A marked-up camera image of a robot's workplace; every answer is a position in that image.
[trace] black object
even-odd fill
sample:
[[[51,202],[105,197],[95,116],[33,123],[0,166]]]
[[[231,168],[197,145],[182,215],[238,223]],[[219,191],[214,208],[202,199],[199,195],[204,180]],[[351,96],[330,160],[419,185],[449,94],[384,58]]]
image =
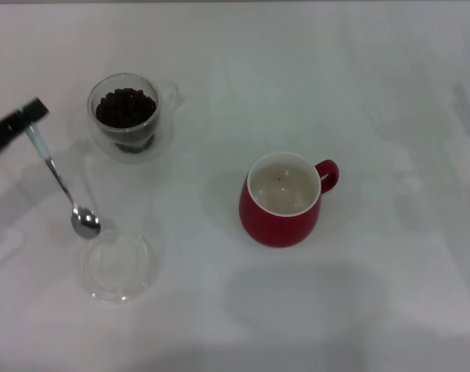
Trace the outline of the black object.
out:
[[[47,107],[38,98],[35,98],[20,110],[14,111],[4,119],[1,119],[0,151],[23,133],[28,126],[38,122],[48,113]]]
[[[116,89],[101,98],[95,109],[97,120],[113,128],[131,128],[145,122],[156,111],[156,103],[143,91]]]

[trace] white table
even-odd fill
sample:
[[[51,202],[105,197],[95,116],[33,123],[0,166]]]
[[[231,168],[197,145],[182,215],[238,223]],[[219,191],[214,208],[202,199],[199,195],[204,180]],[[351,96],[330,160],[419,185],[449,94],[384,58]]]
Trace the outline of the white table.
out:
[[[122,71],[181,94],[147,164],[87,130],[88,92]],[[0,372],[470,371],[470,2],[0,6],[0,116],[34,96],[75,198],[148,235],[160,273],[126,305],[83,292],[67,200],[19,138]],[[238,221],[270,150],[341,168],[285,250]]]

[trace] metal spoon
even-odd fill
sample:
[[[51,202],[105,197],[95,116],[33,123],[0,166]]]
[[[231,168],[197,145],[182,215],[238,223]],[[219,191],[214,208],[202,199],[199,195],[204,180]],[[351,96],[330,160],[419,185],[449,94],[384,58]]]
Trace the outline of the metal spoon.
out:
[[[91,239],[97,236],[101,231],[101,223],[99,222],[98,217],[90,209],[80,207],[74,201],[71,193],[63,181],[63,178],[56,169],[56,165],[52,160],[49,149],[40,135],[39,130],[36,128],[36,126],[29,126],[26,128],[25,132],[26,135],[30,138],[30,141],[32,141],[32,144],[36,148],[40,157],[46,162],[48,168],[59,183],[59,186],[61,186],[64,194],[66,194],[67,198],[70,200],[71,205],[73,206],[73,209],[71,210],[71,225],[73,225],[75,233],[84,239]]]

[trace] red ceramic mug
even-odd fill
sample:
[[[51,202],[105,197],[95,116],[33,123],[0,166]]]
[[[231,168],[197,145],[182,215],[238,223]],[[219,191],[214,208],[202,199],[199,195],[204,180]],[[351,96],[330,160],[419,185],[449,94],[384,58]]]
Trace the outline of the red ceramic mug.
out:
[[[292,246],[314,228],[321,194],[338,182],[332,160],[314,166],[295,153],[268,153],[250,168],[238,211],[249,235],[267,246]]]

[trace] mug handle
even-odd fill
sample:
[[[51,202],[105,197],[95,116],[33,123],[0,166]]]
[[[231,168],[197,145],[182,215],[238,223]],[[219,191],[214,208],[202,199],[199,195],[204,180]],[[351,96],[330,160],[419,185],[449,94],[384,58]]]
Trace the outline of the mug handle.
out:
[[[321,193],[324,194],[336,185],[340,178],[340,170],[333,160],[321,161],[315,166],[315,169],[321,176]]]

